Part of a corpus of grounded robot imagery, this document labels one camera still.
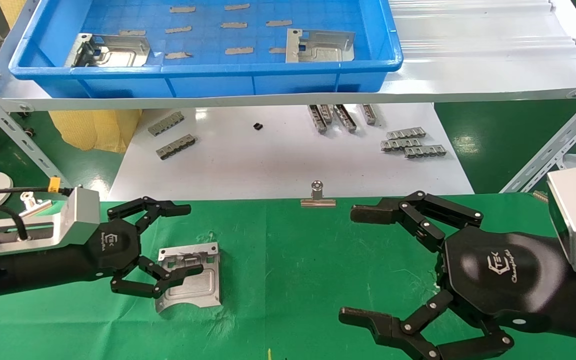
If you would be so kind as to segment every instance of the blue plastic tray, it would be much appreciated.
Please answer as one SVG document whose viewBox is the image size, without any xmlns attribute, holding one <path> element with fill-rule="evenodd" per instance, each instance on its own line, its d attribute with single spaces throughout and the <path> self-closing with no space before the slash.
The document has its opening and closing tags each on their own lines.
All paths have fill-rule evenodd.
<svg viewBox="0 0 576 360">
<path fill-rule="evenodd" d="M 226 11 L 225 5 L 249 3 Z M 192 13 L 171 7 L 195 6 Z M 266 21 L 292 20 L 267 27 Z M 221 23 L 247 23 L 223 29 Z M 169 28 L 192 26 L 166 34 Z M 286 29 L 355 32 L 353 61 L 286 63 Z M 64 67 L 78 33 L 146 30 L 140 67 Z M 226 55 L 226 48 L 253 47 Z M 185 51 L 193 57 L 165 59 Z M 304 92 L 375 92 L 403 55 L 388 0 L 42 0 L 9 64 L 54 98 L 202 98 Z"/>
</svg>

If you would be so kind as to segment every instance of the white shelf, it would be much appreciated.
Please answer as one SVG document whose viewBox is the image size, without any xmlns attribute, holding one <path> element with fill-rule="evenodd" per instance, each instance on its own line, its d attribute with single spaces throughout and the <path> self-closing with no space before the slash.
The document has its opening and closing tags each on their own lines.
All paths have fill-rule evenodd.
<svg viewBox="0 0 576 360">
<path fill-rule="evenodd" d="M 472 194 L 432 104 L 375 105 L 377 125 L 366 125 L 356 105 L 347 108 L 357 123 L 350 134 L 334 120 L 326 134 L 314 129 L 305 105 L 181 109 L 178 125 L 154 137 L 147 127 L 170 110 L 144 111 L 108 201 L 154 199 L 308 198 L 311 183 L 324 183 L 326 198 Z M 254 130 L 254 123 L 263 129 Z M 425 145 L 443 145 L 444 157 L 406 159 L 383 153 L 386 132 L 422 126 Z M 192 134 L 198 141 L 161 160 L 155 151 Z"/>
<path fill-rule="evenodd" d="M 403 67 L 377 93 L 215 98 L 51 98 L 8 64 L 36 3 L 28 0 L 0 51 L 6 111 L 171 109 L 312 103 L 420 103 L 569 98 L 576 92 L 576 9 L 570 0 L 390 0 Z"/>
</svg>

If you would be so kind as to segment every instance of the yellow cloth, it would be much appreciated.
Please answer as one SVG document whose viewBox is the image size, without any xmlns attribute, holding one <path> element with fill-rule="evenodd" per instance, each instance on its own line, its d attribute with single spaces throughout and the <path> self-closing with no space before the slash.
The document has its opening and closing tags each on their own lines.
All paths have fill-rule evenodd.
<svg viewBox="0 0 576 360">
<path fill-rule="evenodd" d="M 0 0 L 12 28 L 25 0 Z M 142 110 L 50 111 L 55 128 L 65 142 L 81 150 L 125 153 L 135 133 Z"/>
</svg>

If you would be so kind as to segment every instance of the yellow cable tag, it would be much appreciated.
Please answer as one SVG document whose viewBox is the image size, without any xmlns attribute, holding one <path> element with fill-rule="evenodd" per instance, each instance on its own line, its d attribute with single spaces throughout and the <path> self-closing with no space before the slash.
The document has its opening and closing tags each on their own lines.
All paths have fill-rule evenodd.
<svg viewBox="0 0 576 360">
<path fill-rule="evenodd" d="M 62 180 L 59 177 L 51 177 L 50 183 L 48 184 L 48 192 L 49 193 L 58 193 L 59 186 L 62 184 Z"/>
</svg>

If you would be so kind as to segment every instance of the robotic hand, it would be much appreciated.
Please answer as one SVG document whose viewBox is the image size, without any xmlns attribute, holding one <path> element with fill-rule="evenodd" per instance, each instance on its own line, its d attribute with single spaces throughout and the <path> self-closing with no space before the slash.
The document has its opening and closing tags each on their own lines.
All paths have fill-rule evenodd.
<svg viewBox="0 0 576 360">
<path fill-rule="evenodd" d="M 551 173 L 556 175 L 548 180 L 551 217 L 563 247 L 556 237 L 486 232 L 480 229 L 481 212 L 422 191 L 403 199 L 382 198 L 376 206 L 355 205 L 352 221 L 400 224 L 438 253 L 441 290 L 405 319 L 342 307 L 339 321 L 367 328 L 378 345 L 401 349 L 414 360 L 498 357 L 514 345 L 500 327 L 576 337 L 576 188 L 571 190 L 562 178 L 576 183 L 576 173 L 561 173 Z M 459 230 L 445 238 L 426 217 Z M 483 336 L 438 346 L 426 341 L 421 332 L 447 309 Z"/>
<path fill-rule="evenodd" d="M 141 255 L 140 235 L 158 217 L 190 210 L 190 205 L 143 197 L 108 209 L 108 222 L 100 223 L 99 194 L 76 187 L 58 214 L 25 218 L 23 228 L 19 219 L 0 219 L 0 295 L 112 278 L 115 293 L 157 299 L 204 268 L 167 271 Z M 123 219 L 142 211 L 145 215 L 134 225 Z M 156 283 L 124 280 L 136 267 Z"/>
</svg>

